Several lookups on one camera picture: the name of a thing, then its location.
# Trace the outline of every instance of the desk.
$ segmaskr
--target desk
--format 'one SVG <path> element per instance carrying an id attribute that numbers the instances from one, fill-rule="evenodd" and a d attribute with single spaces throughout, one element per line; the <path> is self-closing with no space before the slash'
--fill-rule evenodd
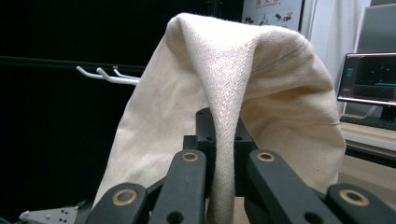
<path id="1" fill-rule="evenodd" d="M 396 158 L 396 132 L 350 123 L 342 123 L 341 127 L 349 147 Z M 368 189 L 396 210 L 396 169 L 394 168 L 345 156 L 338 182 Z"/>

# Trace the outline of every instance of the brass screw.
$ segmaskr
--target brass screw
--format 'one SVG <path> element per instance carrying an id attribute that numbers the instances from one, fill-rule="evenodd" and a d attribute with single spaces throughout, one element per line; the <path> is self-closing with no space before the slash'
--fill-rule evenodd
<path id="1" fill-rule="evenodd" d="M 181 158 L 183 158 L 183 161 L 196 161 L 198 160 L 198 155 L 193 152 L 187 152 L 184 153 Z"/>
<path id="2" fill-rule="evenodd" d="M 130 193 L 131 197 L 127 200 L 121 200 L 120 195 L 123 193 Z M 137 198 L 137 192 L 134 189 L 120 189 L 113 195 L 113 203 L 118 206 L 124 206 L 129 203 L 132 203 Z"/>
<path id="3" fill-rule="evenodd" d="M 274 161 L 275 157 L 268 152 L 261 152 L 261 153 L 257 154 L 257 159 L 259 159 L 261 161 Z"/>
<path id="4" fill-rule="evenodd" d="M 370 204 L 370 201 L 366 196 L 353 189 L 341 189 L 340 196 L 346 202 L 356 206 L 364 207 Z"/>

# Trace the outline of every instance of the cream fabric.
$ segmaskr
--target cream fabric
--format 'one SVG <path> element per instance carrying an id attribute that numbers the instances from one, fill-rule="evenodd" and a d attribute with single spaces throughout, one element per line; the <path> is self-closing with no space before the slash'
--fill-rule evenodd
<path id="1" fill-rule="evenodd" d="M 208 106 L 218 155 L 207 223 L 247 222 L 240 203 L 233 217 L 239 116 L 258 147 L 279 153 L 308 186 L 323 192 L 336 181 L 345 141 L 332 80 L 310 43 L 280 27 L 179 14 L 125 108 L 95 202 L 121 182 L 149 187 L 166 176 Z"/>

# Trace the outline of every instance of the white wall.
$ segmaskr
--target white wall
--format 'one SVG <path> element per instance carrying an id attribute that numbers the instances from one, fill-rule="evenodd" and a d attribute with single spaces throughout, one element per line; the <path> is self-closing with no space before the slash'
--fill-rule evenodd
<path id="1" fill-rule="evenodd" d="M 347 53 L 354 52 L 364 9 L 371 0 L 317 0 L 310 41 L 338 87 Z M 339 103 L 339 112 L 343 103 Z"/>

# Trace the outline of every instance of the canvas towel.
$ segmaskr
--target canvas towel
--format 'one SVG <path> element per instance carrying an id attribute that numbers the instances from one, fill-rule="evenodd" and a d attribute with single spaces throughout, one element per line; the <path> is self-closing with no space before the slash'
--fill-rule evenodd
<path id="1" fill-rule="evenodd" d="M 308 186 L 324 192 L 336 181 L 345 141 L 332 80 L 309 41 L 183 13 L 169 21 L 125 108 L 95 203 L 119 183 L 149 187 L 166 176 L 183 136 L 195 134 L 195 113 L 208 106 L 217 160 L 206 223 L 247 221 L 242 205 L 233 211 L 239 117 L 258 147 L 280 154 Z"/>

